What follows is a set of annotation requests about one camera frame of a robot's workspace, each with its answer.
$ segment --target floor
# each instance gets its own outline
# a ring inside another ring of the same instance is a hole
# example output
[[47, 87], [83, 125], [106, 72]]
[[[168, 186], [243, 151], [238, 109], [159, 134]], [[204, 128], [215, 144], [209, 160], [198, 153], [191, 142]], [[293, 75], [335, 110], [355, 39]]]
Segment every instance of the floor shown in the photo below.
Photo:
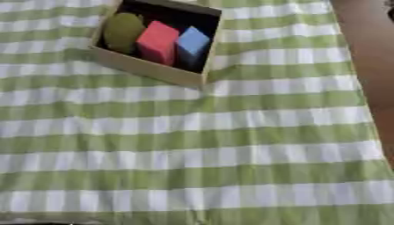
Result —
[[394, 168], [394, 23], [384, 0], [332, 0]]

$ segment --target blue block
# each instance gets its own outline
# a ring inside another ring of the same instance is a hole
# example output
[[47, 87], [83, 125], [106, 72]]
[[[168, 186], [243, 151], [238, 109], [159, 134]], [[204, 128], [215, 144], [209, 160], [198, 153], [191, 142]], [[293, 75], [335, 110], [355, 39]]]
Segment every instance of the blue block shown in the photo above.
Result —
[[204, 53], [209, 37], [194, 26], [190, 26], [177, 41], [178, 55], [187, 66], [193, 67]]

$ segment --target red block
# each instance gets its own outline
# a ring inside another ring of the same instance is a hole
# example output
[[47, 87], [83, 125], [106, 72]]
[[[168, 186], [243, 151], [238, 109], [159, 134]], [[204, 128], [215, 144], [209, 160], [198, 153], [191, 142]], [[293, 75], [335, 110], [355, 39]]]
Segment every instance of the red block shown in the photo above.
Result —
[[144, 60], [172, 66], [175, 59], [175, 42], [179, 31], [153, 21], [138, 38], [136, 44]]

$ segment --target checkered tablecloth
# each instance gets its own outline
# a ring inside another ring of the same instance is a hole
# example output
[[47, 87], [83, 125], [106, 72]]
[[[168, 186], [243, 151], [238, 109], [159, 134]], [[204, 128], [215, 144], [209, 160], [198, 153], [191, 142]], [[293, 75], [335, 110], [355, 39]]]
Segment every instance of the checkered tablecloth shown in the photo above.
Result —
[[110, 3], [0, 2], [0, 221], [393, 224], [328, 1], [200, 0], [225, 19], [204, 91], [93, 62]]

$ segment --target gingham fabric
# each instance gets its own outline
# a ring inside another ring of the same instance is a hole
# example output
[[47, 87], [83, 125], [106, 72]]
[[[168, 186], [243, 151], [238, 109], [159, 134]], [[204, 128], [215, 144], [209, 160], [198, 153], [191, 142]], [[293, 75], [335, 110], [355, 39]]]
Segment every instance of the gingham fabric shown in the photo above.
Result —
[[204, 91], [92, 61], [109, 4], [0, 2], [2, 223], [393, 223], [328, 1], [201, 0], [225, 19]]

